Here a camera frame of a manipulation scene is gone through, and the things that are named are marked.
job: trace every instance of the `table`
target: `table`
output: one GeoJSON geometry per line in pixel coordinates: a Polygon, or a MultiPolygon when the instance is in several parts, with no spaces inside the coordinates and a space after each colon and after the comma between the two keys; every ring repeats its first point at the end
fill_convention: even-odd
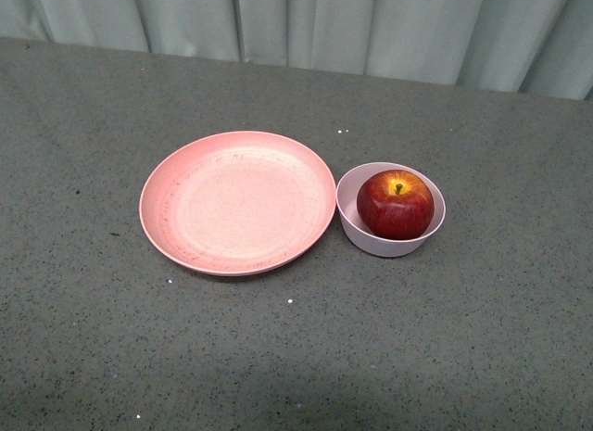
{"type": "Polygon", "coordinates": [[[0,428],[591,429],[592,139],[588,102],[0,39],[0,428]],[[399,259],[336,213],[274,271],[188,271],[140,192],[235,130],[408,165],[447,218],[399,259]]]}

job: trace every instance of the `bowl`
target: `bowl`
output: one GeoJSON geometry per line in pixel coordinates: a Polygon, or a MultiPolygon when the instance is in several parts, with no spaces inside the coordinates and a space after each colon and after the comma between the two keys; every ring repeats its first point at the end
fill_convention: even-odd
{"type": "Polygon", "coordinates": [[[445,220],[445,199],[436,185],[420,172],[405,165],[391,162],[371,162],[359,165],[340,179],[335,192],[340,219],[348,239],[358,248],[378,257],[394,258],[411,253],[421,246],[429,236],[433,235],[445,220]],[[362,185],[376,173],[393,169],[411,171],[416,174],[433,194],[435,214],[426,231],[418,238],[399,241],[375,236],[362,222],[357,211],[356,198],[362,185]]]}

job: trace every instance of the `apple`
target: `apple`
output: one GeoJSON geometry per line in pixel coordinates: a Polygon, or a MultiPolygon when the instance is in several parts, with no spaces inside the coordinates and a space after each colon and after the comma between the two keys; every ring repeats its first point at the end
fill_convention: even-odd
{"type": "Polygon", "coordinates": [[[433,194],[411,171],[381,171],[369,178],[356,198],[360,219],[375,236],[414,239],[421,236],[435,214],[433,194]]]}

